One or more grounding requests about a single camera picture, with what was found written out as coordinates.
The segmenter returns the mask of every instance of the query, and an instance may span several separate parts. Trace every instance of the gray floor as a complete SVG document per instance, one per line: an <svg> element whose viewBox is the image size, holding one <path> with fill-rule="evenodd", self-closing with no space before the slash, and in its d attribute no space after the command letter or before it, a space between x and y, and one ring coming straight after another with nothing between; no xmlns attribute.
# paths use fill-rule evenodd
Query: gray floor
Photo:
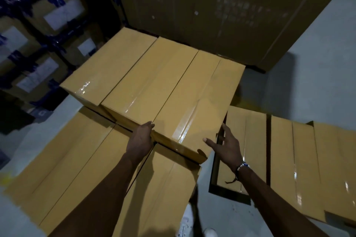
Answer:
<svg viewBox="0 0 356 237"><path fill-rule="evenodd" d="M246 70L242 94L264 111L300 122L326 122L356 130L356 0L332 0L288 53L267 74ZM16 176L78 111L68 97L44 123L10 135L0 135L0 149L11 161L0 171L2 183ZM212 155L198 179L198 209L202 228L219 236L271 236L253 206L208 192ZM316 222L330 236L346 231ZM40 236L18 208L0 195L2 236Z"/></svg>

